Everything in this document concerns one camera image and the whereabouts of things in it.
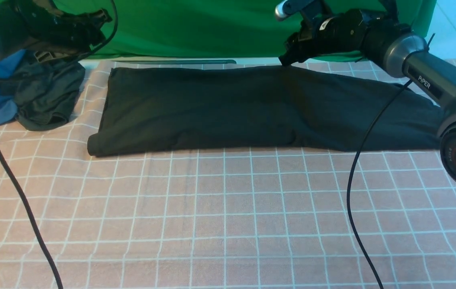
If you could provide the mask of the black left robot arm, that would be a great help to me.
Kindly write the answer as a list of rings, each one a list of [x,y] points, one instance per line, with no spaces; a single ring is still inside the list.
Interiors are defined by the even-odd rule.
[[[114,37],[101,31],[107,22],[118,27],[117,8],[71,14],[51,0],[0,1],[0,61],[17,51],[33,51],[40,62],[83,60]]]

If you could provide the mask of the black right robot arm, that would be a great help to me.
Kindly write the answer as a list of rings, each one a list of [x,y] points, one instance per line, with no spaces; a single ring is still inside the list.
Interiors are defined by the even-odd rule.
[[[300,30],[290,35],[283,66],[321,55],[359,51],[389,76],[407,77],[444,111],[439,128],[443,167],[456,181],[456,66],[431,54],[428,42],[400,23],[397,4],[382,0],[384,11],[354,8],[334,13],[323,0],[284,0],[274,9],[277,20],[300,14]]]

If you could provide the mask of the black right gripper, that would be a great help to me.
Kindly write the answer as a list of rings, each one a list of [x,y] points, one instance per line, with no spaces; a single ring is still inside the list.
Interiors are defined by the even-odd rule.
[[[371,22],[373,11],[368,9],[304,18],[300,30],[285,41],[285,53],[278,59],[285,67],[320,55],[360,51]]]

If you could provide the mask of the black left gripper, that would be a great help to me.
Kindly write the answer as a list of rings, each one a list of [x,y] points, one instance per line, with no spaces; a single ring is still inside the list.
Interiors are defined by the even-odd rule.
[[[92,46],[106,38],[101,28],[112,22],[106,9],[71,14],[57,8],[40,6],[35,0],[16,0],[15,11],[24,22],[28,34],[26,49],[36,51],[38,63],[55,65],[69,62],[71,55],[91,52]]]

